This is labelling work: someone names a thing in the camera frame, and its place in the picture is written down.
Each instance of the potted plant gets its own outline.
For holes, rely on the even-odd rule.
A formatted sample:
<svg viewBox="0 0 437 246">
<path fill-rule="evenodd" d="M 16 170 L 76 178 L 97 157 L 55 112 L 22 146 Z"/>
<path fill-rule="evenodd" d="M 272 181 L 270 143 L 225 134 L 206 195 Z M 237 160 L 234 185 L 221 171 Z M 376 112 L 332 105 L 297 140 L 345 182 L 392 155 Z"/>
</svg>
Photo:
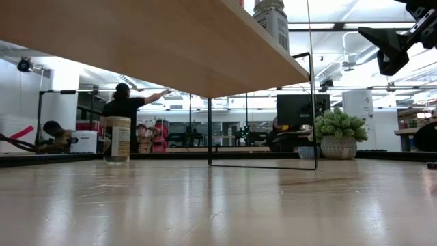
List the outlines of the potted plant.
<svg viewBox="0 0 437 246">
<path fill-rule="evenodd" d="M 323 155 L 328 159 L 353 159 L 356 143 L 367 140 L 367 132 L 362 127 L 365 121 L 349 116 L 336 108 L 315 119 L 315 136 Z"/>
</svg>

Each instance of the green succulent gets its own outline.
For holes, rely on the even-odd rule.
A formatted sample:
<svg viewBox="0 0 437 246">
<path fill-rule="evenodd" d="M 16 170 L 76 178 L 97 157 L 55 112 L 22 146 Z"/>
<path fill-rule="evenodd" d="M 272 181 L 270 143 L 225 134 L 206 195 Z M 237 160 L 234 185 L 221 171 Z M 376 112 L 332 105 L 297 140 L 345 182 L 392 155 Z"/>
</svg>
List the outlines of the green succulent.
<svg viewBox="0 0 437 246">
<path fill-rule="evenodd" d="M 364 120 L 349 116 L 338 108 L 334 111 L 326 111 L 323 116 L 315 119 L 316 141 L 321 142 L 323 136 L 334 136 L 337 139 L 354 137 L 358 142 L 366 141 L 367 132 L 363 128 L 364 124 Z M 308 139 L 314 141 L 313 134 Z"/>
</svg>

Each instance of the computer monitor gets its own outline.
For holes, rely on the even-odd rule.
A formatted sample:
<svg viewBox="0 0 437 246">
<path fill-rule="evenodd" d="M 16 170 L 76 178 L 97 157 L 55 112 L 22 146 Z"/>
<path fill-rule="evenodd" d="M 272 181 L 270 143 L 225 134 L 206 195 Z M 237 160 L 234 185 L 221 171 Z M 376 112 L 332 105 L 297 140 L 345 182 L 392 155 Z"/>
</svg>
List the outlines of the computer monitor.
<svg viewBox="0 0 437 246">
<path fill-rule="evenodd" d="M 315 94 L 315 116 L 330 110 L 329 94 Z M 313 114 L 310 94 L 278 95 L 278 125 L 312 125 Z"/>
</svg>

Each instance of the white textured pot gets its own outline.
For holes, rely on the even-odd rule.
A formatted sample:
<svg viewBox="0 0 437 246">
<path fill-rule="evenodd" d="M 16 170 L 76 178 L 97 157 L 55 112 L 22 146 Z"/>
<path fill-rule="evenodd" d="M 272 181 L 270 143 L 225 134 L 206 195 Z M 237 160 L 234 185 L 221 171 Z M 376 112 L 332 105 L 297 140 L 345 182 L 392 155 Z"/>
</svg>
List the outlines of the white textured pot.
<svg viewBox="0 0 437 246">
<path fill-rule="evenodd" d="M 356 156 L 354 137 L 337 139 L 334 136 L 324 136 L 320 148 L 328 159 L 353 159 Z"/>
</svg>

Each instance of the black shirt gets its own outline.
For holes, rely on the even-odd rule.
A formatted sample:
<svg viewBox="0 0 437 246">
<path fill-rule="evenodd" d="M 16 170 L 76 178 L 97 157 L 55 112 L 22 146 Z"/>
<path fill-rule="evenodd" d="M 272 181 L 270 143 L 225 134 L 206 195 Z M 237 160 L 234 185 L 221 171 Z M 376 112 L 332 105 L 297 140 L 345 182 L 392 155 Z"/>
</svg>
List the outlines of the black shirt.
<svg viewBox="0 0 437 246">
<path fill-rule="evenodd" d="M 103 107 L 104 117 L 117 116 L 130 118 L 130 151 L 138 152 L 137 143 L 137 109 L 144 106 L 144 98 L 126 98 L 113 100 Z"/>
</svg>

